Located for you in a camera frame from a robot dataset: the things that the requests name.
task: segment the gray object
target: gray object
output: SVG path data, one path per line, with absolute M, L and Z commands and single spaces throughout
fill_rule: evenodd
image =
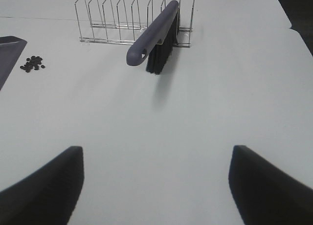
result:
M 20 57 L 27 41 L 14 37 L 0 37 L 0 90 Z
M 228 180 L 246 225 L 313 224 L 313 190 L 248 147 L 234 147 Z
M 126 56 L 128 65 L 140 65 L 147 58 L 156 44 L 163 44 L 177 14 L 178 6 L 178 1 L 171 1 L 129 48 Z
M 66 225 L 83 183 L 83 148 L 69 147 L 0 192 L 0 225 Z

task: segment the metal dish rack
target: metal dish rack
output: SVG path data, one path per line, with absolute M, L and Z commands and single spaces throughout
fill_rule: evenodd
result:
M 80 19 L 78 16 L 77 4 L 79 4 L 79 2 L 82 2 L 82 1 L 84 1 L 84 3 L 85 3 L 87 15 L 88 15 L 89 26 L 91 28 L 91 32 L 90 32 L 91 36 L 89 36 L 89 37 L 83 36 L 82 29 L 81 29 L 81 21 L 83 21 L 83 20 Z M 96 1 L 97 11 L 99 10 L 99 16 L 100 16 L 99 21 L 93 20 L 93 15 L 91 14 L 91 11 L 90 11 L 90 4 L 93 1 Z M 126 19 L 125 22 L 123 22 L 121 20 L 120 9 L 119 9 L 119 6 L 122 3 L 124 5 L 124 7 L 123 6 L 122 7 L 124 8 L 124 11 L 125 11 L 125 19 Z M 109 7 L 112 10 L 112 12 L 110 12 L 110 15 L 112 16 L 112 19 L 113 19 L 112 22 L 109 22 L 106 19 L 106 17 L 108 16 L 108 13 L 105 12 L 106 4 L 109 4 Z M 77 16 L 77 22 L 78 22 L 78 28 L 79 28 L 80 41 L 81 42 L 132 45 L 136 41 L 136 39 L 139 37 L 138 34 L 142 33 L 149 26 L 149 12 L 151 15 L 151 19 L 153 21 L 153 0 L 149 0 L 149 2 L 147 4 L 147 18 L 146 18 L 147 20 L 146 20 L 146 22 L 141 21 L 138 0 L 133 0 L 132 4 L 131 4 L 131 15 L 132 15 L 132 21 L 131 22 L 129 22 L 128 18 L 127 18 L 127 10 L 126 10 L 126 5 L 125 5 L 125 0 L 118 0 L 118 2 L 116 4 L 117 20 L 115 18 L 115 14 L 114 14 L 114 10 L 113 10 L 112 0 L 104 0 L 101 5 L 102 5 L 102 11 L 100 9 L 99 0 L 90 0 L 88 3 L 86 2 L 86 0 L 77 0 L 75 2 L 75 11 L 76 11 L 76 16 Z M 191 10 L 191 17 L 190 17 L 189 26 L 183 27 L 180 25 L 180 23 L 178 25 L 180 32 L 188 33 L 188 39 L 187 39 L 188 42 L 179 41 L 177 44 L 174 44 L 174 47 L 189 48 L 191 45 L 190 35 L 192 32 L 192 21 L 193 21 L 193 15 L 194 15 L 194 6 L 195 6 L 195 0 L 193 0 L 193 2 L 192 2 L 192 10 Z M 162 10 L 165 7 L 166 7 L 166 0 L 163 0 L 161 5 L 160 5 L 160 11 L 162 12 Z M 138 22 L 134 22 L 134 11 L 135 10 L 137 10 L 137 12 L 138 12 L 138 16 L 137 16 Z M 97 37 L 97 35 L 95 33 L 96 29 L 105 30 L 104 37 Z M 111 35 L 109 33 L 109 30 L 112 30 L 112 29 L 118 30 L 118 35 L 115 35 L 118 38 L 111 38 L 110 37 Z M 128 36 L 131 38 L 129 38 L 129 40 L 122 38 L 121 30 L 131 30 L 132 34 L 130 34 L 130 33 L 128 34 Z

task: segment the wire rack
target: wire rack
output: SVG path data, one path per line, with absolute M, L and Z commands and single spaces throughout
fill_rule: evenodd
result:
M 84 8 L 86 8 L 89 26 L 91 31 L 89 31 L 88 36 L 83 36 L 83 28 L 82 22 L 84 21 L 79 17 L 77 5 L 84 4 Z M 99 20 L 94 20 L 94 13 L 91 13 L 90 5 L 95 4 L 96 11 L 97 11 L 97 18 Z M 75 2 L 75 11 L 77 16 L 78 28 L 80 33 L 80 41 L 85 43 L 105 43 L 105 44 L 120 44 L 120 45 L 132 45 L 136 39 L 140 36 L 140 34 L 147 29 L 150 25 L 149 22 L 152 22 L 153 17 L 153 0 L 149 0 L 147 3 L 147 16 L 146 20 L 142 21 L 140 17 L 139 11 L 139 3 L 138 0 L 133 0 L 130 6 L 131 9 L 131 21 L 129 22 L 127 17 L 127 10 L 125 5 L 125 0 L 118 0 L 116 4 L 116 14 L 114 13 L 112 0 L 104 0 L 100 7 L 99 0 L 90 0 L 88 3 L 86 0 L 77 0 Z M 187 40 L 180 40 L 178 39 L 178 43 L 174 44 L 174 47 L 190 47 L 190 35 L 192 32 L 192 21 L 194 15 L 194 6 L 195 0 L 192 2 L 192 9 L 191 9 L 191 16 L 190 16 L 190 24 L 189 26 L 181 26 L 180 19 L 178 20 L 177 27 L 179 27 L 179 32 L 186 32 L 188 34 Z M 160 5 L 160 12 L 166 7 L 166 0 L 162 0 Z M 112 21 L 108 21 L 107 17 L 110 16 Z M 96 30 L 103 30 L 105 33 L 102 33 L 102 36 L 98 36 Z M 121 31 L 127 30 L 128 34 L 123 34 Z

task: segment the brush bristles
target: brush bristles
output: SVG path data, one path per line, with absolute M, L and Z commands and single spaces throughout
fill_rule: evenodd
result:
M 155 45 L 148 57 L 146 71 L 149 73 L 160 74 L 162 69 L 173 50 L 173 44 L 177 43 L 179 11 L 164 39 L 162 45 Z

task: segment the white table surface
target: white table surface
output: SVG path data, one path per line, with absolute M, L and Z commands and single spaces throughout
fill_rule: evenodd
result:
M 0 91 L 0 190 L 71 145 L 70 225 L 242 225 L 236 144 L 313 187 L 313 57 L 278 0 L 196 0 L 192 47 L 159 76 L 128 46 L 79 42 L 74 2 L 0 0 L 0 36 L 28 41 Z M 31 55 L 46 68 L 19 69 Z

